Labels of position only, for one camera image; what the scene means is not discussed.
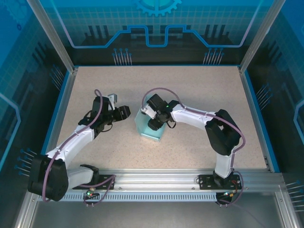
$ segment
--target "blue glass wall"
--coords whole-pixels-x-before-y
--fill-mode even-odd
[[[66,69],[25,0],[1,0],[0,21],[0,224],[13,227],[31,163],[20,150],[40,153]]]
[[[304,14],[287,0],[248,68],[279,168],[304,181]]]
[[[42,0],[76,65],[239,64],[272,0]]]

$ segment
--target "speckled tabletop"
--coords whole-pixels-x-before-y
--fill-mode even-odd
[[[101,133],[72,161],[98,168],[214,168],[216,153],[205,131],[183,123],[166,128],[160,142],[139,136],[134,118],[145,92],[154,87],[175,91],[188,107],[204,111],[225,109],[246,137],[235,159],[237,168],[265,168],[265,162],[236,66],[87,66],[80,67],[61,128],[61,143],[92,109],[94,89],[118,95],[117,106],[128,105],[131,116]],[[168,92],[157,91],[166,101]]]

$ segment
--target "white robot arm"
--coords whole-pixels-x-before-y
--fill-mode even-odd
[[[28,182],[28,190],[30,192],[42,195],[45,174],[50,161],[54,157],[55,160],[48,174],[45,187],[47,198],[59,201],[68,189],[81,184],[98,184],[99,171],[96,167],[86,164],[72,170],[69,170],[68,167],[75,156],[99,133],[108,131],[104,131],[106,125],[110,125],[112,128],[114,122],[124,120],[130,116],[129,107],[121,106],[116,108],[114,106],[116,102],[117,95],[115,94],[103,96],[102,109],[100,115],[96,117],[101,105],[101,99],[97,96],[93,102],[92,110],[79,121],[78,127],[71,134],[71,136],[74,136],[69,137],[68,142],[63,142],[46,153],[46,155],[37,155],[33,158]]]
[[[169,121],[182,122],[206,130],[211,146],[217,152],[214,170],[215,181],[219,187],[223,186],[225,179],[232,172],[231,160],[233,150],[238,145],[240,139],[240,135],[235,130],[212,117],[219,116],[236,126],[225,110],[215,113],[192,108],[186,109],[178,101],[172,100],[167,103],[155,94],[147,101],[147,104],[142,108],[142,112],[151,117],[148,126],[152,130],[158,130],[164,123],[168,123]]]

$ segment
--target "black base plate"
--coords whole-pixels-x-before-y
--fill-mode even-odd
[[[236,186],[231,181],[240,181],[240,177],[237,174],[233,174],[227,184],[223,186],[223,188],[219,188],[217,184],[214,182],[213,175],[199,175],[197,183],[199,183],[200,190],[234,190]],[[241,183],[237,184],[237,189],[240,190],[242,188]]]
[[[98,183],[101,183],[101,182],[105,181],[106,179],[108,179],[110,177],[112,177],[112,175],[99,175]],[[96,187],[96,189],[97,190],[107,190],[111,182],[112,181],[109,180],[107,183],[105,183],[105,184],[103,184],[101,186]],[[114,184],[115,184],[115,179],[113,181],[113,184],[110,187],[110,190],[114,189]],[[79,186],[77,186],[77,187],[75,187],[73,189],[74,190],[88,190],[88,187],[86,188],[86,187],[79,187]]]

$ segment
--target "blue circuit graphic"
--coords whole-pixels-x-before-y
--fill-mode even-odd
[[[158,1],[154,1],[154,0],[136,0],[137,2],[137,6],[141,9],[143,9],[143,5],[145,3],[145,6],[148,6],[148,3],[151,6],[153,6],[153,10],[151,9],[150,11],[147,11],[148,8],[144,8],[145,12],[147,12],[148,14],[154,14],[154,15],[159,15],[159,14],[162,14],[162,13],[165,13],[165,11],[160,11],[160,8],[157,7],[157,10],[155,9],[156,6],[160,6],[160,5],[165,5],[164,3],[165,2],[171,2],[171,5],[170,7],[168,6],[166,8],[166,12],[171,12],[171,9],[175,8],[176,5],[175,4],[178,4],[180,3],[181,1],[178,0],[178,1],[169,1],[169,0],[164,0],[164,1],[161,1],[161,0],[158,0]],[[95,45],[95,46],[91,46],[91,45],[83,45],[83,46],[77,46],[73,43],[72,41],[72,38],[58,12],[58,9],[56,8],[55,6],[55,3],[53,0],[51,0],[51,3],[52,3],[52,6],[54,8],[54,11],[60,21],[60,24],[67,36],[67,39],[70,43],[70,45],[73,47],[73,48],[78,48],[78,49],[87,49],[87,48],[108,48],[114,41],[115,39],[120,35],[120,34],[127,34],[127,33],[132,33],[131,32],[131,29],[144,29],[145,30],[145,41],[146,41],[146,45],[150,48],[164,48],[168,45],[168,37],[169,37],[169,29],[171,28],[182,28],[182,32],[183,33],[193,33],[206,47],[208,48],[240,48],[241,46],[243,46],[244,42],[245,42],[245,39],[252,27],[252,24],[257,16],[257,13],[259,12],[259,9],[261,8],[261,5],[263,3],[263,0],[260,1],[259,5],[257,6],[251,20],[250,20],[250,23],[242,37],[242,40],[240,42],[240,44],[238,45],[211,45],[211,44],[208,44],[206,42],[206,40],[197,32],[197,30],[195,29],[187,29],[187,25],[186,24],[171,24],[171,25],[167,25],[166,28],[165,28],[165,33],[164,33],[164,43],[163,44],[150,44],[150,41],[149,41],[149,29],[146,25],[127,25],[126,27],[126,30],[119,30],[116,32],[116,34],[114,34],[111,39],[105,44],[105,45]]]
[[[158,15],[165,16],[166,13],[171,13],[172,10],[177,9],[177,4],[181,0],[134,0],[138,10],[143,13],[148,13],[149,16]]]
[[[20,126],[21,117],[20,117],[19,108],[18,108],[18,106],[17,106],[15,103],[13,103],[13,102],[12,102],[11,100],[9,100],[5,95],[3,95],[3,94],[1,94],[1,93],[0,93],[0,98],[3,99],[6,103],[8,103],[9,106],[11,106],[13,109],[15,109],[16,116],[17,116],[17,123],[16,123],[16,125],[15,125],[14,131],[13,131],[13,133],[11,134],[11,137],[10,137],[10,139],[9,139],[9,142],[8,142],[6,148],[5,148],[4,154],[3,154],[3,156],[2,156],[2,158],[1,158],[1,160],[0,160],[0,171],[1,171],[1,169],[2,169],[2,167],[3,167],[3,164],[4,164],[4,162],[5,162],[5,159],[6,159],[6,157],[8,156],[8,153],[9,153],[9,151],[10,151],[10,147],[11,147],[11,145],[12,145],[12,143],[13,143],[13,141],[14,141],[14,138],[15,138],[15,136],[16,136],[16,134],[17,134],[18,128],[19,128],[19,126]]]
[[[26,0],[0,0],[0,6],[5,6],[12,18],[17,22],[18,29],[28,14]]]

